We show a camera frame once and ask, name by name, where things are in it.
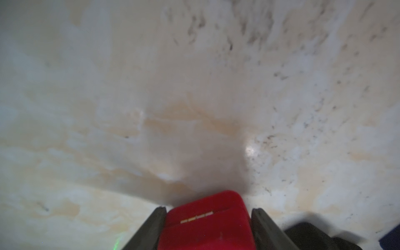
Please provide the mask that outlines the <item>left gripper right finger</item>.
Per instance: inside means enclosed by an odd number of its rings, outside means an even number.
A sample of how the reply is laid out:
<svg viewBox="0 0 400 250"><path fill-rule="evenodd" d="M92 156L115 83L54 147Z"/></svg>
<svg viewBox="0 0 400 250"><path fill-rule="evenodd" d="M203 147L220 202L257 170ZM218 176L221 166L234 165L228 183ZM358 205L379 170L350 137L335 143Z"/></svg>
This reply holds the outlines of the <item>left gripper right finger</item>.
<svg viewBox="0 0 400 250"><path fill-rule="evenodd" d="M257 250L299 250L262 208L253 208L251 228Z"/></svg>

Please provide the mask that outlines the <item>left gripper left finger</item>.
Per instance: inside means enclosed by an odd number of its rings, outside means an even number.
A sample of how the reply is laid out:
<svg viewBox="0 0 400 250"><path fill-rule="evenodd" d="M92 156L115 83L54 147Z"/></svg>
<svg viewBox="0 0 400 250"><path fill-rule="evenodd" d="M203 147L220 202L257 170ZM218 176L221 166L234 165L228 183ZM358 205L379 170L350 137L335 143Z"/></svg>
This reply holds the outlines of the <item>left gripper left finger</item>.
<svg viewBox="0 0 400 250"><path fill-rule="evenodd" d="M155 208L122 250L157 250L166 216L166 207Z"/></svg>

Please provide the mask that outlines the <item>red brooch box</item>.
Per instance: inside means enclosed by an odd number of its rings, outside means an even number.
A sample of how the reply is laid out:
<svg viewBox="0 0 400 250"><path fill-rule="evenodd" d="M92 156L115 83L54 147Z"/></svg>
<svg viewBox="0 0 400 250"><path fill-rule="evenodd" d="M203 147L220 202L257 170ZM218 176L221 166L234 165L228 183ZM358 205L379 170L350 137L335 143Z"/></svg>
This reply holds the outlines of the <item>red brooch box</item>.
<svg viewBox="0 0 400 250"><path fill-rule="evenodd" d="M223 191L167 213L159 250L254 250L251 218L241 196Z"/></svg>

